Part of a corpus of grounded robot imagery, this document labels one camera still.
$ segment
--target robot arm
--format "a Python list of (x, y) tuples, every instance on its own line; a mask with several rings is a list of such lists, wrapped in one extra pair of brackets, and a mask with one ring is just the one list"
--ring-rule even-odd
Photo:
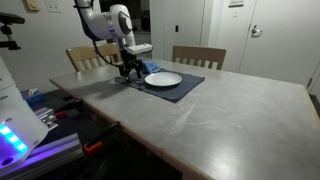
[(94, 13), (92, 9), (93, 3), (90, 0), (75, 0), (75, 4), (80, 15), (83, 30), (90, 39), (99, 41), (112, 38), (124, 38), (130, 54), (152, 50), (151, 45), (144, 44), (136, 46), (132, 32), (131, 18), (127, 7), (123, 5), (113, 5), (110, 7), (110, 12)]
[(138, 78), (141, 78), (140, 70), (142, 61), (136, 59), (136, 54), (149, 52), (152, 50), (150, 44), (136, 46), (132, 32), (132, 23), (127, 7), (123, 5), (113, 5), (110, 12), (94, 13), (93, 0), (74, 0), (84, 33), (93, 41), (97, 54), (103, 59), (95, 41), (116, 39), (119, 46), (123, 64), (115, 65), (107, 60), (107, 63), (119, 68), (120, 75), (130, 82), (129, 74), (132, 69), (137, 71)]

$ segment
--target blue light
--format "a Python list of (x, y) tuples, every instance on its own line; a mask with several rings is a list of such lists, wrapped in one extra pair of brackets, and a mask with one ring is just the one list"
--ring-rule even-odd
[(24, 150), (27, 148), (26, 145), (24, 145), (23, 143), (21, 143), (18, 147), (17, 147), (20, 151)]
[(19, 138), (16, 135), (13, 135), (13, 136), (9, 137), (9, 141), (12, 143), (15, 143), (15, 142), (19, 141)]
[(6, 134), (11, 133), (11, 130), (7, 126), (1, 125), (0, 132), (1, 132), (1, 134), (6, 135)]
[(28, 147), (5, 125), (0, 125), (0, 135), (4, 136), (6, 141), (10, 143), (18, 151), (27, 151)]

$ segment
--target table top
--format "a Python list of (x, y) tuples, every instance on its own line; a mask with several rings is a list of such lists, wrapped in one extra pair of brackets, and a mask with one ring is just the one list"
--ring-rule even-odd
[(205, 77), (177, 103), (101, 67), (52, 78), (70, 95), (214, 179), (320, 179), (320, 129), (304, 86), (155, 60)]

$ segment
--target blue object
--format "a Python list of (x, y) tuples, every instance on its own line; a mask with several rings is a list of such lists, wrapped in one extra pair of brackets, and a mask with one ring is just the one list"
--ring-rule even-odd
[(19, 152), (28, 150), (28, 147), (6, 125), (0, 125), (0, 136), (2, 136), (7, 143), (11, 144), (15, 150)]
[(39, 90), (34, 91), (31, 96), (29, 96), (29, 91), (30, 90), (22, 91), (21, 95), (23, 99), (27, 101), (30, 107), (33, 107), (45, 102), (45, 98)]
[(142, 73), (143, 74), (152, 74), (160, 71), (160, 67), (158, 64), (152, 61), (143, 61), (142, 62), (143, 68)]

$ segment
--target chair backrest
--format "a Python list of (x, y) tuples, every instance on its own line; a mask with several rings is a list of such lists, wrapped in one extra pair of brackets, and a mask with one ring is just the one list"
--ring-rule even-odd
[(208, 64), (208, 68), (210, 69), (213, 63), (216, 62), (218, 63), (217, 70), (221, 70), (226, 52), (225, 49), (173, 46), (172, 61), (201, 67), (205, 67), (205, 65)]
[[(109, 62), (114, 63), (120, 61), (121, 56), (117, 44), (102, 44), (97, 46), (101, 55)], [(67, 49), (66, 52), (77, 72), (106, 65), (106, 63), (95, 52), (93, 46), (70, 48)]]

